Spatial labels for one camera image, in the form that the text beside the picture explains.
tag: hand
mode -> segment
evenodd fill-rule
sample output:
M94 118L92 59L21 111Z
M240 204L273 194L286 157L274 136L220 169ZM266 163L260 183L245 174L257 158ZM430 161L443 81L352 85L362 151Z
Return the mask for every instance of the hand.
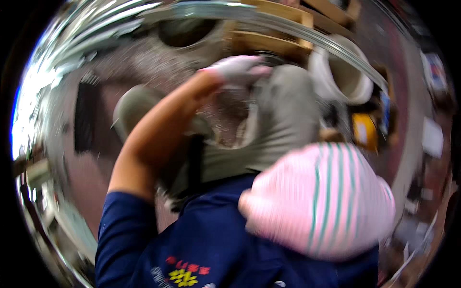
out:
M201 70L212 72L223 84L247 86L272 72L271 67L260 65L262 60L261 56L231 56Z

